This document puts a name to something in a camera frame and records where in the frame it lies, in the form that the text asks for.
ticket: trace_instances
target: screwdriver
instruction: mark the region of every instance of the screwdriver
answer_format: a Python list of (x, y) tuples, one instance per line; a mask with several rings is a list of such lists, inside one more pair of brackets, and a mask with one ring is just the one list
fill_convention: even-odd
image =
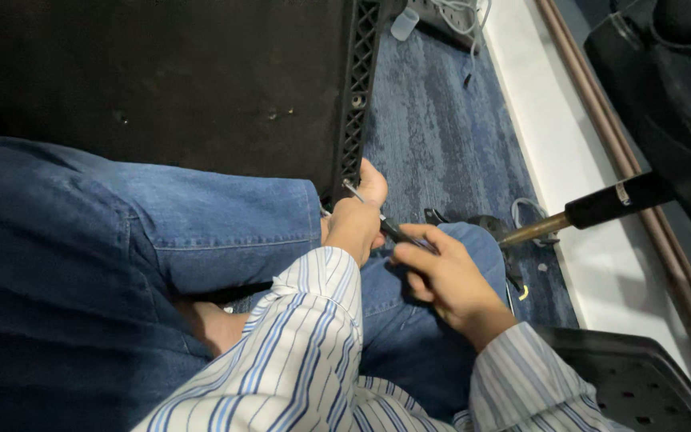
[[(364, 198), (359, 194), (359, 192), (356, 191), (356, 188), (353, 187), (349, 179), (343, 179), (343, 187), (348, 189), (355, 197), (359, 199), (359, 201), (365, 202)], [(406, 234), (398, 227), (398, 222), (394, 218), (387, 218), (383, 215), (383, 213), (380, 213), (380, 231), (382, 231), (382, 233), (391, 240), (394, 240), (394, 242), (397, 244), (403, 241), (409, 244), (414, 244), (419, 248), (423, 248), (434, 255), (439, 254), (438, 250), (436, 250), (432, 244), (425, 240), (414, 238)]]

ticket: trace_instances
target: blue jeans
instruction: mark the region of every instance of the blue jeans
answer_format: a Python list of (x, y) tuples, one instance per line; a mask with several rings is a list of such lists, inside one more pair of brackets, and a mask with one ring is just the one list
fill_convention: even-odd
[[(494, 240), (443, 229), (504, 295)], [(129, 429), (211, 360), (174, 298), (270, 280), (319, 246), (310, 182), (0, 138), (0, 429)], [(362, 269), (361, 372), (448, 420), (475, 352), (402, 281), (384, 258)]]

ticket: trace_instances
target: blue carpet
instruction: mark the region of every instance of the blue carpet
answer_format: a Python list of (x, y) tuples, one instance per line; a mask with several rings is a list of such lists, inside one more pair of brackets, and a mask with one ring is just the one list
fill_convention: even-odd
[[(491, 214), (512, 224), (513, 200), (535, 199), (486, 48), (464, 90), (470, 64), (467, 53), (420, 32), (406, 42), (387, 29), (381, 36), (364, 155), (389, 182), (386, 215), (424, 222), (430, 207), (451, 220)], [(523, 300), (511, 290), (517, 317), (576, 328), (553, 249), (529, 242), (514, 253), (529, 287)]]

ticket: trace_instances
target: striped shirt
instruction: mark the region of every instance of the striped shirt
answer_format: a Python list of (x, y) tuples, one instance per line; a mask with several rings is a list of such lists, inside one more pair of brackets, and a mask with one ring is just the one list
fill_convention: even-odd
[(311, 250), (274, 278), (239, 342), (135, 430), (624, 429), (528, 324), (479, 354), (470, 410), (454, 424), (428, 417), (389, 381), (360, 377), (362, 336), (359, 266), (344, 250)]

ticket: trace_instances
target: shirt sleeve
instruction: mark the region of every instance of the shirt sleeve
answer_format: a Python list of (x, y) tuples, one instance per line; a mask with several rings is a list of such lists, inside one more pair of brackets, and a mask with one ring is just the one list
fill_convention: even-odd
[(319, 248), (274, 278), (240, 341), (136, 430), (350, 428), (361, 353), (359, 266)]
[(604, 417), (596, 389), (520, 323), (479, 354), (471, 376), (473, 430), (629, 430)]

